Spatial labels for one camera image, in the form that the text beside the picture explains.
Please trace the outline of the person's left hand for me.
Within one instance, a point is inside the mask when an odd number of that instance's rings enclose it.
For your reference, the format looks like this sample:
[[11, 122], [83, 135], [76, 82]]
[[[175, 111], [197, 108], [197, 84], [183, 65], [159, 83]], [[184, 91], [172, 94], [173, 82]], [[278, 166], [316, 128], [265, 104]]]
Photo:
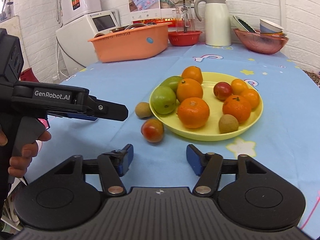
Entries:
[[[49, 141], [52, 138], [48, 131], [45, 131], [38, 138], [39, 141]], [[1, 129], [1, 146], [6, 145], [8, 142], [7, 137]], [[39, 152], [39, 147], [37, 142], [32, 144], [26, 144], [21, 149], [21, 156], [13, 156], [10, 158], [10, 167], [8, 168], [8, 173], [16, 178], [22, 178], [32, 162], [33, 157], [36, 157]]]

